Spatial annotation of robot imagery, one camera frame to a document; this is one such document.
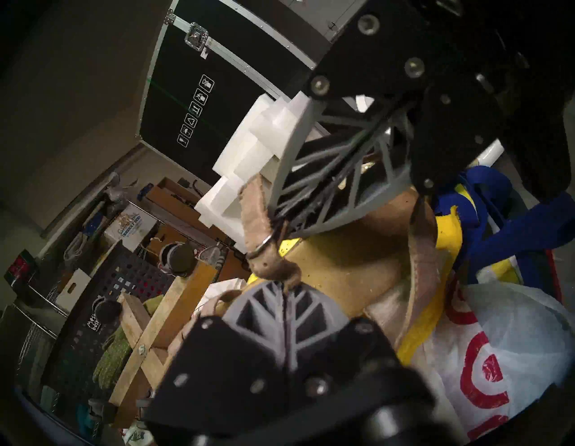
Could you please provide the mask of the gray left gripper right finger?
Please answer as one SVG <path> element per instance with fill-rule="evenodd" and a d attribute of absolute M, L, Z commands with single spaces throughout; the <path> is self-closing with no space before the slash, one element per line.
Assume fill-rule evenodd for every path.
<path fill-rule="evenodd" d="M 312 287 L 286 295 L 287 428 L 431 428 L 432 395 L 385 334 Z"/>

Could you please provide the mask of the gray left gripper left finger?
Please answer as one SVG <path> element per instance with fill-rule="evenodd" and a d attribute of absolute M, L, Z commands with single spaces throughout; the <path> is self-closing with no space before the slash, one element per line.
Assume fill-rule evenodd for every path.
<path fill-rule="evenodd" d="M 276 428 L 288 418 L 284 285 L 264 281 L 200 316 L 168 367 L 150 428 Z"/>

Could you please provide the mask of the finger of the gray right gripper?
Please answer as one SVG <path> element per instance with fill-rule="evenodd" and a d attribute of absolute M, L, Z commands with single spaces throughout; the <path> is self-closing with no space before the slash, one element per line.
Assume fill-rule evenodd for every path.
<path fill-rule="evenodd" d="M 307 238 L 364 217 L 412 188 L 446 185 L 495 139 L 497 101 L 471 77 L 328 113 L 310 100 L 285 149 L 285 237 Z"/>
<path fill-rule="evenodd" d="M 367 1 L 304 84 L 269 197 L 273 223 L 349 223 L 412 185 L 424 93 L 450 42 L 412 1 Z"/>

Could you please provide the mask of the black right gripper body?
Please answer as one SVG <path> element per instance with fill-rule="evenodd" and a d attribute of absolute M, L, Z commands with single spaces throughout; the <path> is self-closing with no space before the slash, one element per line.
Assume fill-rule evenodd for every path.
<path fill-rule="evenodd" d="M 409 1 L 464 51 L 504 116 L 498 136 L 539 201 L 572 180 L 563 114 L 574 93 L 574 1 Z"/>

